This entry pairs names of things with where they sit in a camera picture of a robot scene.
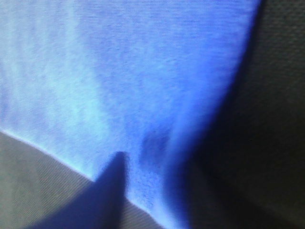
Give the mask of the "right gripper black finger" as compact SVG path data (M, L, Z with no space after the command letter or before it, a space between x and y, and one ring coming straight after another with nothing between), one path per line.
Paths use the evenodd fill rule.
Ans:
M117 152L103 174L67 205L30 229L117 229L126 189L125 153Z

